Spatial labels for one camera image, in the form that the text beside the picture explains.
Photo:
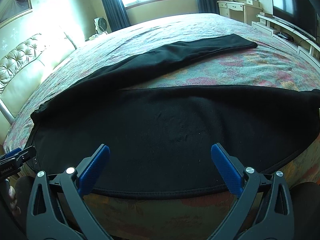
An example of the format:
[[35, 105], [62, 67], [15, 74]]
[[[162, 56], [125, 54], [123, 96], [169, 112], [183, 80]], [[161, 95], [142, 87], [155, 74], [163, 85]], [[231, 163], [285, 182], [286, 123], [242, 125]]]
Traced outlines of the left hand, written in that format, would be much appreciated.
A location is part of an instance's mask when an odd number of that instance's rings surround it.
[[21, 209], [17, 205], [16, 191], [13, 186], [9, 185], [8, 189], [9, 207], [14, 217], [18, 217], [21, 214]]

